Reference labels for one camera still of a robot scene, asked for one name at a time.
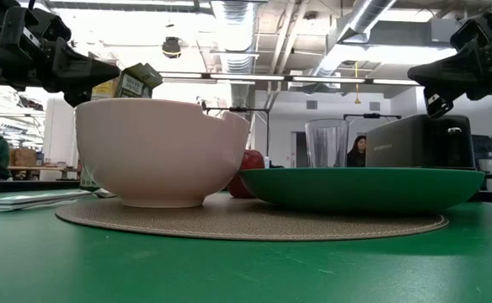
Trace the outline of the silver ventilation duct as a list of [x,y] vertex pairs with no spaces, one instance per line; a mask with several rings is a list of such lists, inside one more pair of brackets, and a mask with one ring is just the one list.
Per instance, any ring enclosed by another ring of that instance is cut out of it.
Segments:
[[225,50],[221,55],[225,73],[253,72],[254,26],[257,5],[242,1],[212,1],[217,22],[218,45]]
[[369,40],[374,25],[398,0],[355,0],[352,10],[336,19],[335,26],[325,38],[326,53],[310,71],[310,76],[330,77],[337,67],[358,50],[346,45],[345,41],[363,44]]

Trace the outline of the panda cereal box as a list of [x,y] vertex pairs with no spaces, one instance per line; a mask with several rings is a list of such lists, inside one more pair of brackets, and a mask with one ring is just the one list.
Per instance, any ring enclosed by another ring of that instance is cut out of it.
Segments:
[[81,189],[118,189],[125,177],[133,175],[128,167],[132,144],[142,138],[126,127],[138,122],[142,109],[137,106],[152,97],[162,77],[150,65],[138,63],[107,83],[109,92],[99,93],[96,86],[91,99],[75,107],[77,147],[83,165]]

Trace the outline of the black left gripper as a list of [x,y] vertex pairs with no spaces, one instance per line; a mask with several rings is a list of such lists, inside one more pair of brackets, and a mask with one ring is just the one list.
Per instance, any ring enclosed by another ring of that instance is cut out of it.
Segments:
[[[51,89],[52,83],[58,91],[84,91],[120,75],[117,66],[72,49],[67,43],[71,30],[62,19],[34,4],[0,0],[0,85],[23,91]],[[90,101],[91,93],[64,93],[64,99],[77,107]]]

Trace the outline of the silver spoon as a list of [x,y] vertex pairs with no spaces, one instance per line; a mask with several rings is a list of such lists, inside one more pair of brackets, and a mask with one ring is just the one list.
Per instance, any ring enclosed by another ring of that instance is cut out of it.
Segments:
[[79,190],[59,194],[17,195],[0,198],[0,211],[22,210],[40,205],[51,205],[57,202],[86,198],[89,196],[107,199],[116,197],[116,194],[105,189],[97,189],[95,191]]

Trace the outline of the green plate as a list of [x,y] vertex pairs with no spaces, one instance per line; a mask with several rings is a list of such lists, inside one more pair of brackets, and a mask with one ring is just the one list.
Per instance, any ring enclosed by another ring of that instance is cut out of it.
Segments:
[[475,170],[408,167],[262,168],[239,173],[264,202],[332,213],[419,214],[467,201],[484,180]]

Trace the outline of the white bowl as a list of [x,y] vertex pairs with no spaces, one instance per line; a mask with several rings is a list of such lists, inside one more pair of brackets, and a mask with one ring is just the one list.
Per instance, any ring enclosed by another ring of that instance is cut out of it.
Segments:
[[198,104],[108,98],[75,108],[78,154],[100,187],[126,206],[188,208],[224,189],[243,160],[249,122]]

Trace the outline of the red apple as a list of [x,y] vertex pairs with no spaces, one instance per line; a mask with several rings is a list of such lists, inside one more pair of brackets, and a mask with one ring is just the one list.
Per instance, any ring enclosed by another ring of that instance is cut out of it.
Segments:
[[[240,170],[259,169],[264,167],[264,156],[259,151],[246,150],[244,152]],[[227,190],[233,198],[252,199],[254,197],[243,185],[239,173],[236,173],[233,179],[229,182],[227,185]]]

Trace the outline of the round beige placemat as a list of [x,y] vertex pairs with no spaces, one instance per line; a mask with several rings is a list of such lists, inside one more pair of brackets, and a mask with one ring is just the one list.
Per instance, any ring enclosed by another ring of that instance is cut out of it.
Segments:
[[199,207],[145,209],[121,199],[83,200],[56,209],[81,226],[166,237],[232,241],[313,242],[402,237],[439,230],[444,215],[339,216],[296,212],[256,199],[214,194]]

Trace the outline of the long ceiling light strip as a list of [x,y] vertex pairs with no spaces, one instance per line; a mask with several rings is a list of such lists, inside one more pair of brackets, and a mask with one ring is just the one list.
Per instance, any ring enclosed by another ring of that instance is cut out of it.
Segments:
[[208,72],[161,72],[163,79],[193,79],[193,80],[231,80],[231,81],[275,81],[275,82],[303,82],[303,83],[337,83],[337,84],[365,84],[389,86],[419,86],[412,80],[398,80],[370,77],[314,77],[274,74],[238,74],[238,73],[208,73]]

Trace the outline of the empty clear glass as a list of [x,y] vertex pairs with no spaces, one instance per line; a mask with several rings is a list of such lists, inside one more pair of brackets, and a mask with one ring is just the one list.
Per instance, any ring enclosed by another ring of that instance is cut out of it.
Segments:
[[340,119],[311,120],[305,124],[310,167],[345,167],[349,123]]

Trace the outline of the black toaster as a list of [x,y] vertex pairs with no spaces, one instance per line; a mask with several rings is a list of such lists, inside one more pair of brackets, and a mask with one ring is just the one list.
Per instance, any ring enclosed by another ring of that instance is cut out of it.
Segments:
[[464,115],[412,115],[368,131],[366,140],[367,167],[475,169]]

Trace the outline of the cardboard box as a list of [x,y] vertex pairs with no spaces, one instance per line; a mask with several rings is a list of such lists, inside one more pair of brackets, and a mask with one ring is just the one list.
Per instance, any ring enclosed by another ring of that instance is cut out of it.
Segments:
[[36,151],[29,148],[13,148],[10,150],[10,167],[35,167]]

